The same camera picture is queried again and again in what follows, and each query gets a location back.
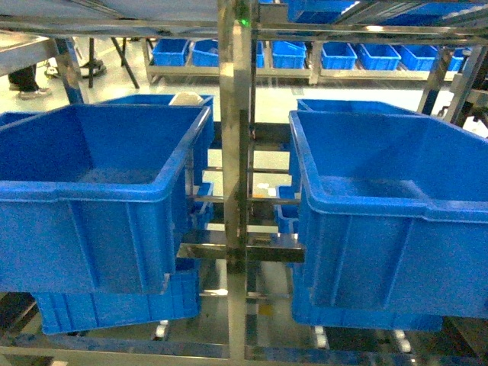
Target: horizontal metal bar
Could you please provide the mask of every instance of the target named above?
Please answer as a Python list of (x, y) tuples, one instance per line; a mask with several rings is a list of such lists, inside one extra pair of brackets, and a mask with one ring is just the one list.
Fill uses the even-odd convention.
[[(303, 248), (294, 235), (250, 233), (246, 252), (250, 261), (303, 262)], [(192, 230), (184, 235), (178, 256), (225, 259), (225, 232)]]
[[(221, 166), (209, 166), (205, 169), (207, 172), (221, 172)], [(254, 173), (259, 174), (285, 174), (288, 175), (288, 169), (273, 169), (273, 168), (252, 168)]]

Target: crate rim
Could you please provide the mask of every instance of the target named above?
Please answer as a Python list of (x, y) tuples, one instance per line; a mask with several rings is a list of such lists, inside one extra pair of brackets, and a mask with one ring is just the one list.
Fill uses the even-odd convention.
[[(77, 108), (112, 108), (110, 104), (73, 104), (57, 108), (46, 113), (52, 114), (61, 110), (75, 110)], [(149, 104), (118, 104), (118, 108), (145, 108), (163, 111), (165, 109), (193, 109), (200, 110), (193, 123), (188, 127), (179, 143), (166, 160), (154, 181), (147, 185), (125, 185), (117, 183), (95, 184), (79, 182), (54, 181), (0, 181), (0, 202), (57, 202), (57, 201), (114, 201), (114, 202), (158, 202), (165, 200), (171, 193), (181, 170), (185, 167), (187, 151), (193, 147), (200, 136), (210, 115), (207, 106), (160, 106)], [(12, 124), (0, 126), (0, 132), (20, 124), (31, 122), (32, 119), (42, 117), (39, 113), (24, 118)]]
[[(305, 137), (300, 118), (301, 114), (334, 114), (334, 115), (368, 115), (384, 116), (374, 113), (350, 113), (350, 112), (322, 112), (322, 111), (292, 111), (290, 112), (291, 136), (294, 140), (295, 149), (298, 152), (298, 162), (302, 176), (303, 186), (307, 192), (307, 203), (310, 208), (319, 214), (340, 214), (350, 216), (378, 216), (382, 217), (415, 217), (432, 222), (455, 222), (455, 223), (488, 223), (488, 202), (479, 201), (456, 201), (456, 207), (446, 204), (448, 200), (422, 201), (412, 198), (396, 197), (365, 197), (365, 196), (331, 196), (327, 195), (322, 188), (319, 179), (319, 172), (313, 160), (310, 146)], [(478, 139), (488, 143), (480, 136), (476, 136), (460, 127), (445, 123), (443, 120), (427, 116), (402, 116), (396, 118), (409, 118), (425, 120), (426, 123), (436, 124), (440, 128), (455, 129), (459, 133), (470, 138)], [(368, 209), (359, 208), (361, 205), (368, 205)]]

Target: metal shelf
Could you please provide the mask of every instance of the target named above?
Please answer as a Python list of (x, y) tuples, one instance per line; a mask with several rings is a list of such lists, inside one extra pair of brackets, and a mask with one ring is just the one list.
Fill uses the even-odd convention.
[[(180, 256), (192, 258), (221, 259), (225, 261), (219, 278), (225, 283), (207, 287), (202, 296), (204, 302), (214, 303), (212, 309), (219, 309), (218, 321), (210, 316), (205, 320), (205, 313), (196, 320), (189, 320), (181, 337), (174, 342), (155, 340), (150, 335), (145, 339), (113, 339), (103, 336), (75, 335), (44, 336), (32, 330), (35, 326), (37, 309), (34, 300), (28, 294), (7, 294), (0, 299), (0, 363), (21, 365), (25, 358), (17, 356), (54, 357), (56, 360), (75, 364), (93, 362), (109, 364), (171, 364), (171, 365), (210, 365), (210, 364), (482, 364), (484, 348), (479, 342), (469, 340), (473, 332), (466, 330), (463, 320), (459, 323), (446, 321), (445, 331), (439, 336), (448, 339), (444, 344), (447, 351), (431, 347), (437, 344), (427, 335), (416, 332), (407, 335), (415, 350), (402, 353), (394, 346), (394, 335), (388, 332), (351, 330), (327, 330), (329, 343), (350, 342), (372, 337), (379, 345), (377, 349), (318, 349), (320, 342), (302, 342), (298, 336), (307, 334), (308, 339), (325, 335), (323, 329), (298, 326), (283, 316), (283, 309), (289, 307), (289, 275), (279, 274), (278, 282), (287, 283), (287, 291), (269, 293), (260, 291), (259, 283), (278, 283), (266, 278), (258, 281), (259, 265), (268, 262), (302, 262), (303, 249), (295, 236), (253, 233), (249, 225), (272, 224), (272, 205), (283, 203), (272, 199), (260, 199), (252, 196), (252, 173), (255, 150), (278, 150), (289, 143), (289, 126), (279, 124), (255, 123), (255, 80), (257, 77), (305, 78), (316, 84), (330, 79), (406, 79), (426, 80), (427, 86), (419, 110), (430, 114), (433, 104), (444, 80), (450, 80), (453, 73), (447, 73), (452, 52), (442, 48), (435, 61), (432, 72), (370, 72), (352, 70), (351, 72), (321, 70), (320, 50), (322, 42), (340, 40), (361, 43), (420, 43), (441, 46), (488, 46), (488, 30), (484, 27), (488, 18), (485, 11), (463, 14), (453, 17), (449, 24), (436, 24), (435, 27), (383, 27), (374, 25), (387, 17), (397, 16), (402, 12), (429, 0), (364, 1), (361, 6), (352, 8), (341, 16), (336, 24), (291, 24), (286, 20), (286, 6), (280, 4), (260, 5), (250, 0), (219, 0), (218, 21), (174, 21), (165, 19), (137, 19), (128, 14), (119, 14), (104, 5), (103, 0), (76, 0), (70, 3), (89, 8), (99, 15), (98, 18), (64, 18), (52, 16), (19, 17), (14, 14), (0, 16), (0, 29), (22, 31), (33, 34), (66, 37), (72, 35), (90, 35), (100, 37), (141, 36), (141, 37), (177, 37), (177, 38), (212, 38), (216, 37), (220, 45), (220, 68), (197, 68), (187, 64), (181, 68), (161, 68), (151, 65), (149, 51), (143, 48), (148, 79), (159, 75), (200, 75), (219, 76), (220, 110), (222, 123), (217, 126), (217, 141), (214, 147), (223, 150), (223, 196), (211, 198), (216, 205), (216, 221), (225, 223), (224, 231), (194, 231), (189, 233), (179, 252)], [(265, 57), (265, 68), (255, 67), (255, 42), (257, 40), (310, 40), (313, 41), (312, 69), (283, 70), (273, 69), (270, 65), (269, 52)], [(58, 54), (60, 72), (72, 103), (88, 102), (78, 83), (81, 75), (71, 43), (66, 39), (42, 40), (38, 42), (42, 52), (36, 53), (41, 58)], [(475, 57), (467, 65), (467, 75), (471, 81), (478, 80), (478, 74), (484, 64), (485, 47), (477, 49)], [(0, 70), (3, 73), (12, 70), (9, 56), (0, 52)], [(457, 96), (465, 101), (469, 93)], [(285, 301), (276, 305), (276, 297)], [(474, 322), (482, 327), (483, 321)], [(277, 341), (270, 340), (266, 330), (270, 327), (275, 332)], [(185, 336), (188, 332), (210, 331), (225, 334), (225, 343), (195, 341)]]

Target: white floor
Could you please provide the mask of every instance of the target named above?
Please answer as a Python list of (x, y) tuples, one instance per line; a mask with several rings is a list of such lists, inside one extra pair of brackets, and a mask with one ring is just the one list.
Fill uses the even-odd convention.
[[(125, 69), (120, 67), (120, 59), (109, 40), (97, 40), (96, 48), (99, 58), (104, 60), (108, 72), (95, 79), (95, 87), (89, 90), (88, 96), (91, 103), (104, 101), (131, 94), (174, 94), (181, 91), (195, 91), (200, 94), (215, 95), (215, 118), (220, 120), (219, 86), (217, 79), (199, 79), (194, 77), (180, 78), (176, 80), (162, 79), (158, 85), (149, 85), (146, 79), (146, 71), (143, 61), (141, 42), (127, 43), (127, 58), (132, 66), (134, 74), (141, 88), (135, 89)], [(38, 67), (37, 81), (40, 85), (48, 85), (53, 90), (53, 95), (45, 99), (22, 101), (17, 92), (8, 90), (7, 77), (0, 78), (0, 112), (3, 111), (48, 111), (68, 104), (61, 80), (47, 80), (44, 76), (45, 68)], [(288, 113), (296, 109), (298, 98), (324, 98), (362, 101), (384, 101), (398, 107), (417, 109), (422, 97), (421, 82), (332, 82), (327, 85), (308, 86), (305, 81), (274, 82), (258, 81), (256, 90), (256, 121), (269, 123), (287, 123)], [(447, 89), (440, 92), (434, 112), (437, 113), (442, 106), (448, 105), (452, 99), (452, 93)], [(470, 124), (470, 129), (479, 130), (480, 134), (488, 134), (481, 124)], [(257, 152), (255, 165), (259, 168), (287, 169), (287, 152)], [(212, 151), (210, 165), (221, 166), (220, 152)], [(207, 172), (207, 180), (216, 183), (215, 194), (222, 194), (221, 174)], [(273, 194), (276, 185), (289, 184), (287, 175), (256, 174), (254, 192), (257, 195), (269, 196)]]

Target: plastic storage box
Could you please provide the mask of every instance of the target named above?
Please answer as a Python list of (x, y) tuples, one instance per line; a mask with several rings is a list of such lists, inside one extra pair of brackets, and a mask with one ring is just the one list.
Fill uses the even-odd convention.
[(355, 2), (330, 0), (284, 0), (288, 4), (288, 20), (297, 23), (329, 24)]
[(307, 48), (303, 42), (277, 40), (273, 44), (273, 67), (276, 69), (303, 69)]
[(396, 70), (400, 55), (387, 44), (359, 44), (358, 57), (366, 70)]
[(73, 105), (0, 127), (0, 291), (161, 292), (209, 113)]
[[(349, 112), (349, 113), (373, 113), (373, 114), (398, 114), (406, 116), (419, 116), (416, 112), (408, 111), (380, 101), (331, 101), (323, 99), (298, 99), (299, 111), (324, 111), (324, 112)], [(300, 166), (297, 154), (291, 140), (290, 148), (290, 175), (292, 185), (296, 191), (300, 189)]]
[[(149, 105), (168, 105), (173, 99), (174, 95), (150, 95), (150, 94), (134, 94), (126, 97), (111, 99), (104, 101), (103, 104), (149, 104)], [(198, 137), (193, 150), (193, 165), (194, 165), (194, 183), (200, 185), (203, 181), (204, 170), (208, 168), (208, 149), (214, 141), (214, 96), (201, 95), (204, 99), (204, 106), (210, 107), (210, 115), (208, 116), (205, 127)]]
[[(294, 198), (293, 187), (276, 187), (278, 198)], [(294, 205), (275, 205), (274, 218), (278, 232), (298, 233), (298, 209)], [(345, 328), (402, 329), (435, 332), (442, 328), (442, 316), (398, 314), (384, 311), (349, 310), (333, 307), (315, 307), (310, 303), (310, 292), (303, 282), (303, 265), (292, 265), (293, 301), (291, 314), (297, 323), (309, 326), (338, 326)]]
[(402, 64), (411, 71), (430, 71), (437, 49), (433, 46), (397, 46), (395, 50), (402, 56)]
[(448, 71), (459, 71), (463, 64), (463, 48), (457, 48), (452, 55), (451, 63), (449, 64)]
[(434, 25), (446, 15), (468, 10), (479, 5), (484, 4), (426, 4), (395, 18), (388, 19), (384, 22), (384, 25)]
[(189, 46), (189, 40), (159, 40), (152, 50), (154, 64), (157, 66), (184, 66), (188, 57)]
[(164, 294), (33, 294), (46, 334), (191, 318), (200, 312), (200, 262), (178, 258)]
[(437, 332), (442, 329), (442, 316), (315, 307), (310, 303), (309, 289), (303, 283), (303, 265), (299, 264), (295, 264), (293, 269), (291, 315), (297, 323), (308, 326), (423, 332)]
[(322, 48), (322, 67), (334, 70), (352, 70), (358, 55), (349, 43), (328, 42)]
[(313, 305), (488, 317), (485, 139), (382, 114), (291, 112), (291, 130)]

